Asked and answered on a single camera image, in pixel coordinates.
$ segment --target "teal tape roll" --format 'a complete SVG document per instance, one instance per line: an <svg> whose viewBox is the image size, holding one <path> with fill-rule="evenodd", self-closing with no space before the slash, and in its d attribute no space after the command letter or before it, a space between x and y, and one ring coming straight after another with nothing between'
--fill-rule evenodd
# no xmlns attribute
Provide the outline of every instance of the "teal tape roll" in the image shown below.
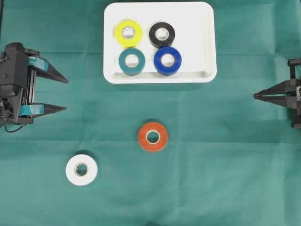
<svg viewBox="0 0 301 226"><path fill-rule="evenodd" d="M126 58L129 55L135 55L138 57L138 64L130 67L126 64ZM136 75L142 72L145 65L145 57L143 53L136 48L128 48L124 50L119 56L119 66L122 69L124 74L127 75Z"/></svg>
<svg viewBox="0 0 301 226"><path fill-rule="evenodd" d="M41 58L35 57L35 56L30 56L28 58L28 65L29 66L34 66L39 69L42 69L44 71L48 70L49 63Z"/></svg>
<svg viewBox="0 0 301 226"><path fill-rule="evenodd" d="M44 105L21 105L19 116L44 114Z"/></svg>

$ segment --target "blue tape roll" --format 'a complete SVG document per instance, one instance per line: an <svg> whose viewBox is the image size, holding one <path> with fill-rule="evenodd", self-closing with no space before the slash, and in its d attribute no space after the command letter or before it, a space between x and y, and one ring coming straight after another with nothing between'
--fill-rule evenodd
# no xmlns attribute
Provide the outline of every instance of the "blue tape roll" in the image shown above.
<svg viewBox="0 0 301 226"><path fill-rule="evenodd" d="M48 70L49 63L41 58L35 57L35 56L30 56L28 58L28 65L29 66L34 66L39 69L42 69L44 71Z"/></svg>
<svg viewBox="0 0 301 226"><path fill-rule="evenodd" d="M138 57L138 64L135 67L129 67L126 65L126 57L128 55L136 55ZM136 48L128 48L124 50L119 56L119 66L122 69L124 74L127 75L136 75L142 72L145 65L145 57L143 53Z"/></svg>
<svg viewBox="0 0 301 226"><path fill-rule="evenodd" d="M44 114L44 105L21 105L19 116Z"/></svg>
<svg viewBox="0 0 301 226"><path fill-rule="evenodd" d="M166 67L162 64L161 58L165 54L170 54L174 57L174 64ZM182 63L182 57L178 50L172 47L163 47L159 49L154 56L154 64L157 71L163 75L172 75L178 71Z"/></svg>

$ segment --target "yellow tape roll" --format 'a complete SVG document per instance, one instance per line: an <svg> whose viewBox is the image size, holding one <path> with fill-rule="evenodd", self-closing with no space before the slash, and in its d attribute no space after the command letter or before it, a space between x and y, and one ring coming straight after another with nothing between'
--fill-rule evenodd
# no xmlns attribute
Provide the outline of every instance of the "yellow tape roll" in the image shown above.
<svg viewBox="0 0 301 226"><path fill-rule="evenodd" d="M134 36L127 38L123 36L124 29L133 29ZM142 39L142 29L140 25L133 20L122 21L115 29L115 37L124 48L136 47Z"/></svg>

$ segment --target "tape roll hole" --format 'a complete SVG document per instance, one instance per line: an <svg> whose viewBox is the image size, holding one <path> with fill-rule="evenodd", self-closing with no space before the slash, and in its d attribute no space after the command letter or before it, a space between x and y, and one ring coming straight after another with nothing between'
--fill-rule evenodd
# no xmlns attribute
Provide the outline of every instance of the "tape roll hole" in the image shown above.
<svg viewBox="0 0 301 226"><path fill-rule="evenodd" d="M139 58L135 54L129 54L126 56L125 63L128 67L136 67L139 64Z"/></svg>
<svg viewBox="0 0 301 226"><path fill-rule="evenodd" d="M135 36L135 29L132 28L132 27L125 27L123 30L122 30L122 36L125 38L125 39L131 39Z"/></svg>
<svg viewBox="0 0 301 226"><path fill-rule="evenodd" d="M74 167L74 173L78 177L83 177L88 173L88 166L81 162Z"/></svg>
<svg viewBox="0 0 301 226"><path fill-rule="evenodd" d="M174 56L169 53L166 53L161 57L161 63L165 67L171 67L172 65L174 65L174 62Z"/></svg>
<svg viewBox="0 0 301 226"><path fill-rule="evenodd" d="M146 140L150 144L154 145L159 142L160 140L160 134L156 130L150 130L146 134Z"/></svg>
<svg viewBox="0 0 301 226"><path fill-rule="evenodd" d="M158 40L165 41L169 37L169 32L166 28L160 27L159 29L156 30L155 36Z"/></svg>

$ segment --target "orange tape roll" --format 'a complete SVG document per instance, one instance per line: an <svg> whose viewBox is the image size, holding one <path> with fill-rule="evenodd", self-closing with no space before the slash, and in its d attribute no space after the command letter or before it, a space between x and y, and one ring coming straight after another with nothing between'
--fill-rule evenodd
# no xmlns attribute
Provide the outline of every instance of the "orange tape roll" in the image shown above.
<svg viewBox="0 0 301 226"><path fill-rule="evenodd" d="M155 143L152 143L147 139L147 136L151 132L156 132L159 136L158 141ZM142 128L140 129L138 139L139 143L146 151L157 152L165 147L168 139L168 134L165 127L161 124L157 122L149 122L142 126Z"/></svg>

